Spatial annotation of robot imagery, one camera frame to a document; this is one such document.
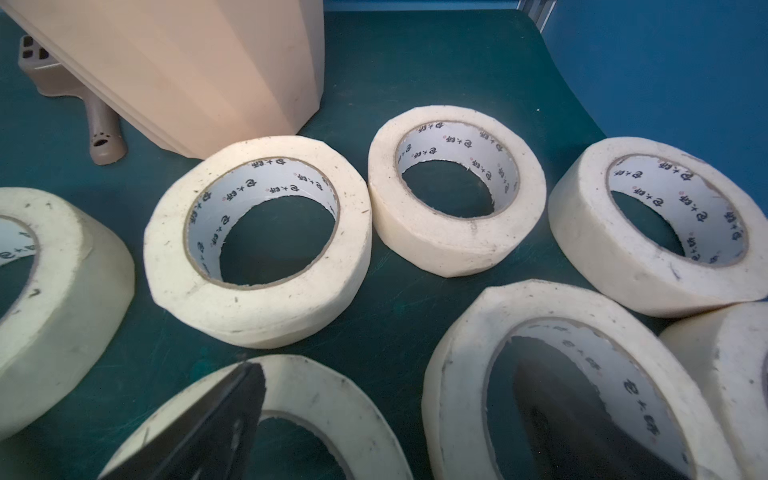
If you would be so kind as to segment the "masking tape roll twelve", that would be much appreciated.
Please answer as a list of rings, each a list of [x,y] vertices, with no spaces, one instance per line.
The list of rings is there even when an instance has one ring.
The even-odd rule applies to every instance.
[[[349,378],[301,355],[251,358],[262,366],[261,417],[283,418],[323,441],[348,479],[411,479],[405,454],[373,401]]]

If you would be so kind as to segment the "masking tape roll two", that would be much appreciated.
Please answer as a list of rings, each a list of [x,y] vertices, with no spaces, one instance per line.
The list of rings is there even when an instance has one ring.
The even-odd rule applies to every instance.
[[[462,218],[418,199],[403,174],[432,161],[476,176],[490,193],[492,213]],[[416,107],[387,121],[370,145],[368,186],[384,244],[444,278],[504,260],[535,227],[547,198],[542,167],[520,136],[479,111],[449,105]]]

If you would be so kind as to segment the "masking tape roll four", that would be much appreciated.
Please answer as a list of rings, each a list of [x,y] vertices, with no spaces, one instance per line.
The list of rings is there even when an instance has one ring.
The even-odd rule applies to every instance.
[[[649,239],[613,199],[659,214],[683,254]],[[719,170],[638,137],[589,146],[550,195],[551,231],[602,294],[639,313],[680,318],[767,296],[767,219]]]

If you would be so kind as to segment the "masking tape roll three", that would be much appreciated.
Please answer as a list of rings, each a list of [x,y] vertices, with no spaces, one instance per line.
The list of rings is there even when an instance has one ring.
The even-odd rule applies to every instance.
[[[120,327],[135,264],[109,228],[51,193],[1,190],[1,262],[33,260],[1,318],[1,436],[37,420],[85,377]]]

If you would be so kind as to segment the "masking tape roll ten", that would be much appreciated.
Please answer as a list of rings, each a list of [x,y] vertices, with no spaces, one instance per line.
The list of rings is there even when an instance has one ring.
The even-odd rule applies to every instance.
[[[619,429],[679,471],[741,477],[698,386],[648,328],[599,293],[535,279],[485,289],[433,352],[422,418],[436,478],[499,477],[486,394],[512,337],[540,340],[573,361]]]

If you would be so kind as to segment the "masking tape roll one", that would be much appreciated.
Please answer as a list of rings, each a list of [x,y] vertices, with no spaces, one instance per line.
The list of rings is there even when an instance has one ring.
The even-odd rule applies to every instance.
[[[696,382],[746,479],[767,477],[767,303],[679,320],[660,339]]]

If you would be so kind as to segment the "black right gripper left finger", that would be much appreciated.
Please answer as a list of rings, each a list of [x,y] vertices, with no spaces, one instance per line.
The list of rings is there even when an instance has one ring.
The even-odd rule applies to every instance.
[[[240,479],[266,395],[263,368],[242,362],[105,479]]]

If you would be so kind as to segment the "masking tape roll six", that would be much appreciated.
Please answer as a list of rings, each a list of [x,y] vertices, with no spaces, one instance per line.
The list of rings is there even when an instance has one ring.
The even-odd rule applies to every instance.
[[[323,206],[335,225],[301,271],[267,284],[224,281],[227,236],[253,207],[283,197]],[[217,340],[254,349],[283,347],[334,321],[370,265],[372,206],[358,171],[326,143],[270,136],[231,144],[177,180],[155,207],[143,258],[157,305]]]

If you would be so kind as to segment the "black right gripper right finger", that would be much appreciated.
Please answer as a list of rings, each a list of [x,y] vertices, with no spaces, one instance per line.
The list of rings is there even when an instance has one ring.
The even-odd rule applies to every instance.
[[[607,413],[576,368],[525,360],[513,383],[542,479],[687,479]]]

